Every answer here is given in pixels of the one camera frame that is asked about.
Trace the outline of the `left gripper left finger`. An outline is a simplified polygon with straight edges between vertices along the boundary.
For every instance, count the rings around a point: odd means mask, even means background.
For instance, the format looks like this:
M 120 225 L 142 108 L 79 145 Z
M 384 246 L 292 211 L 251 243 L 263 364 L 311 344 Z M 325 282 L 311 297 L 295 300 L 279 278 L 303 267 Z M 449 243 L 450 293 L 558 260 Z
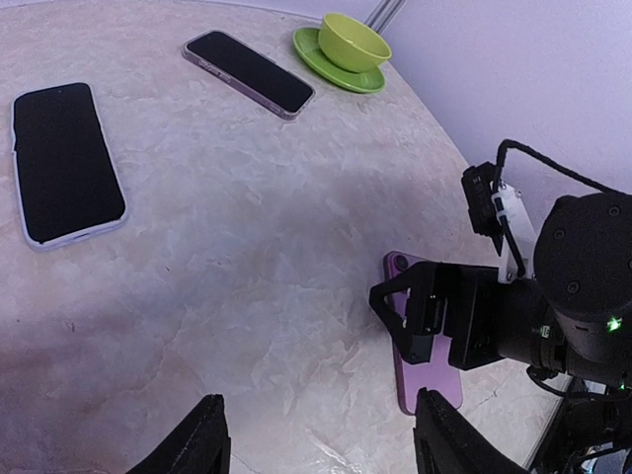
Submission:
M 128 473 L 228 474 L 231 438 L 224 410 L 222 395 L 205 395 Z

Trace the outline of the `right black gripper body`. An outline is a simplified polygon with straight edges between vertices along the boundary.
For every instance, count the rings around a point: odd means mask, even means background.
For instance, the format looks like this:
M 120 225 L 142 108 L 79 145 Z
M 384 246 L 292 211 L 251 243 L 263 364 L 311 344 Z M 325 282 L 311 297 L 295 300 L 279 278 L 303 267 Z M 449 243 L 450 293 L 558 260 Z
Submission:
M 492 267 L 435 266 L 433 291 L 445 305 L 443 333 L 450 338 L 450 366 L 475 369 L 503 358 L 496 340 L 499 287 Z

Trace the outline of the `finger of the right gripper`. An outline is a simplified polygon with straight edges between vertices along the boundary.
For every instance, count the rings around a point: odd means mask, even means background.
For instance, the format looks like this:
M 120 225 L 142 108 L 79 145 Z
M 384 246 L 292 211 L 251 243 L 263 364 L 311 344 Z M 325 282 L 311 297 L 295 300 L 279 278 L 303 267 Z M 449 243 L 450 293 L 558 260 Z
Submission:
M 431 361 L 446 309 L 444 264 L 422 261 L 373 286 L 369 305 L 408 364 Z

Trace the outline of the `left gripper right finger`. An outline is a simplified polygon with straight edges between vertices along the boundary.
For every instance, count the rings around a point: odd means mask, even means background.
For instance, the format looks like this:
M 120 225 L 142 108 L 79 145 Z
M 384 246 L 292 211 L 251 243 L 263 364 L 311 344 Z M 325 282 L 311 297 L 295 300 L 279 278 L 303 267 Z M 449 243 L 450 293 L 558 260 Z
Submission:
M 418 473 L 526 473 L 494 448 L 438 391 L 419 390 L 415 417 Z

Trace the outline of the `purple-edged black-screen phone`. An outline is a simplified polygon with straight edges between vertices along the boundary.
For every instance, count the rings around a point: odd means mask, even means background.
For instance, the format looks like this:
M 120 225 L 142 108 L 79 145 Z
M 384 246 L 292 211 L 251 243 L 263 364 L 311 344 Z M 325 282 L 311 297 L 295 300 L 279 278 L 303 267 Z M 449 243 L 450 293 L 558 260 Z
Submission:
M 185 43 L 183 57 L 283 120 L 313 99 L 312 86 L 223 31 Z

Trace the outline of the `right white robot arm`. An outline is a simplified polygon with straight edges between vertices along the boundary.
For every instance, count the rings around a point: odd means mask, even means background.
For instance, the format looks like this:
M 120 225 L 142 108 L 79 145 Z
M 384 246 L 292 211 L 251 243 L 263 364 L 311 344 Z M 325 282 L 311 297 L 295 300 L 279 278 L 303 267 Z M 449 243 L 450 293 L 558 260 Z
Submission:
M 460 370 L 502 359 L 542 389 L 559 374 L 603 384 L 566 393 L 566 473 L 631 447 L 631 198 L 560 197 L 534 249 L 534 275 L 498 281 L 491 267 L 421 261 L 372 288 L 372 310 L 401 358 L 431 359 L 449 337 Z

